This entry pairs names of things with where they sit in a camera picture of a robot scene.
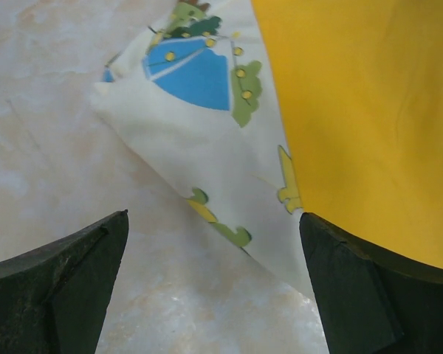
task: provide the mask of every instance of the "blue shape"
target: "blue shape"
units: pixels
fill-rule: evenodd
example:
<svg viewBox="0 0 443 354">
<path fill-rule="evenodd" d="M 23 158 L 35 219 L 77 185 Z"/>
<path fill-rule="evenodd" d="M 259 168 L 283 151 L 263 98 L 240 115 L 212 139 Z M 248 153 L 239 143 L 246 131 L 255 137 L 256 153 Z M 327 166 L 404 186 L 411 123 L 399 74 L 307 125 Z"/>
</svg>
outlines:
<svg viewBox="0 0 443 354">
<path fill-rule="evenodd" d="M 205 38 L 200 39 L 174 39 L 172 41 L 162 42 L 155 46 L 146 58 L 143 60 L 145 70 L 154 75 L 162 70 L 171 68 L 181 60 L 190 56 L 194 52 L 205 48 Z M 175 59 L 167 61 L 165 56 L 173 52 Z"/>
<path fill-rule="evenodd" d="M 206 48 L 190 61 L 154 82 L 185 102 L 230 110 L 228 59 Z"/>
<path fill-rule="evenodd" d="M 111 74 L 109 68 L 105 68 L 105 71 L 103 72 L 102 81 L 104 83 L 113 83 L 114 82 L 113 75 Z"/>
</svg>

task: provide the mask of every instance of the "black object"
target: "black object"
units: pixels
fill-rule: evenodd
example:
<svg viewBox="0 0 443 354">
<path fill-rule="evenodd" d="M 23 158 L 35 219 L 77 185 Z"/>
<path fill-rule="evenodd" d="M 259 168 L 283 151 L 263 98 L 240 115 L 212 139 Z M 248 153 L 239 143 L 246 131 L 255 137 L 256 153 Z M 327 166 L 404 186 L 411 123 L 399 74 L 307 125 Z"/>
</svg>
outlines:
<svg viewBox="0 0 443 354">
<path fill-rule="evenodd" d="M 443 354 L 443 270 L 304 213 L 301 238 L 331 354 Z"/>
<path fill-rule="evenodd" d="M 117 212 L 0 262 L 0 354 L 94 354 L 127 238 Z"/>
</svg>

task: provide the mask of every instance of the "yellow circle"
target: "yellow circle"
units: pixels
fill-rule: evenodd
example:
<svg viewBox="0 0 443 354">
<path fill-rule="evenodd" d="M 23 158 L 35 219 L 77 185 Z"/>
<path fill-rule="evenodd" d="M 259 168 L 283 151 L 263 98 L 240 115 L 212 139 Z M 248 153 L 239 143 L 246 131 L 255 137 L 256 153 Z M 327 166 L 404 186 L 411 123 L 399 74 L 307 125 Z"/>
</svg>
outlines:
<svg viewBox="0 0 443 354">
<path fill-rule="evenodd" d="M 174 52 L 169 52 L 168 54 L 165 55 L 165 59 L 167 61 L 173 61 L 176 58 L 176 55 L 174 54 Z"/>
<path fill-rule="evenodd" d="M 212 46 L 215 46 L 216 41 L 212 38 L 209 38 L 205 41 L 205 45 L 209 48 L 211 48 Z"/>
<path fill-rule="evenodd" d="M 248 100 L 249 98 L 251 98 L 252 95 L 253 93 L 251 91 L 243 91 L 241 97 L 243 97 L 245 100 Z"/>
<path fill-rule="evenodd" d="M 240 78 L 246 77 L 246 72 L 243 69 L 238 69 L 236 70 L 236 76 Z"/>
<path fill-rule="evenodd" d="M 239 55 L 243 55 L 243 53 L 244 53 L 244 50 L 242 48 L 240 48 L 239 46 L 237 46 L 235 49 L 233 49 L 234 55 L 239 56 Z"/>
</svg>

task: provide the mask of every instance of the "marble floor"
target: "marble floor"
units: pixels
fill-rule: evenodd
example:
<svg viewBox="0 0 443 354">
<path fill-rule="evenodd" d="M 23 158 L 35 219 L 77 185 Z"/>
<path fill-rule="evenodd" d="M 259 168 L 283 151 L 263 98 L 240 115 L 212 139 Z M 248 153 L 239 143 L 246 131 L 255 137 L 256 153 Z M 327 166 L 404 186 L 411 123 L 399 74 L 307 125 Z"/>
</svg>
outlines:
<svg viewBox="0 0 443 354">
<path fill-rule="evenodd" d="M 219 237 L 89 109 L 109 56 L 173 2 L 0 1 L 0 260 L 129 209 L 97 353 L 327 353 L 314 304 Z"/>
</svg>

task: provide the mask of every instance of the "yellow fabric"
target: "yellow fabric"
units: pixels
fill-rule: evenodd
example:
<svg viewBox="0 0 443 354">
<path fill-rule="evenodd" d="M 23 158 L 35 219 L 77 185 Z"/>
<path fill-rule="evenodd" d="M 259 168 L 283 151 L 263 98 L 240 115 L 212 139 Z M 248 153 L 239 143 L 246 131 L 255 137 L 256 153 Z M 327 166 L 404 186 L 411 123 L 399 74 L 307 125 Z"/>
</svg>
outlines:
<svg viewBox="0 0 443 354">
<path fill-rule="evenodd" d="M 443 268 L 443 0 L 252 0 L 304 208 Z"/>
</svg>

